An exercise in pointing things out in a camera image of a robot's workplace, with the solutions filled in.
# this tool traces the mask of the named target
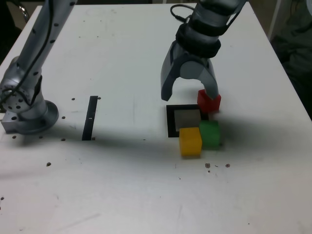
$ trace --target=red cube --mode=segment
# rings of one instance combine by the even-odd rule
[[[203,113],[211,113],[219,111],[221,96],[218,95],[215,99],[207,96],[204,89],[198,91],[197,104]]]

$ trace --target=black band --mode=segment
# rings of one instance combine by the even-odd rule
[[[213,58],[217,55],[221,47],[221,42],[219,40],[217,40],[214,44],[206,44],[205,42],[196,40],[195,38],[191,39],[189,37],[186,37],[186,26],[186,23],[180,25],[175,35],[175,39],[180,46],[182,46],[189,53],[199,56],[201,58]]]
[[[193,18],[190,18],[189,25],[195,31],[197,31],[197,32],[199,32],[201,34],[210,36],[210,37],[221,36],[229,28],[227,25],[222,26],[222,27],[214,27],[214,26],[205,24],[205,23],[203,23],[203,22],[201,22],[199,20],[193,19]]]

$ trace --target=black strip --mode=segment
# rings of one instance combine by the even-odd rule
[[[86,121],[84,123],[81,140],[91,140],[92,138],[93,123],[94,123],[94,118],[96,116],[97,103],[98,103],[98,96],[90,96]]]

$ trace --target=yellow cube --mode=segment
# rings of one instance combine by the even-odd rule
[[[200,157],[202,140],[199,128],[181,128],[179,143],[182,157]]]

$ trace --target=green cube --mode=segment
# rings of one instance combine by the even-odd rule
[[[219,149],[220,128],[217,121],[203,120],[199,124],[203,149]]]

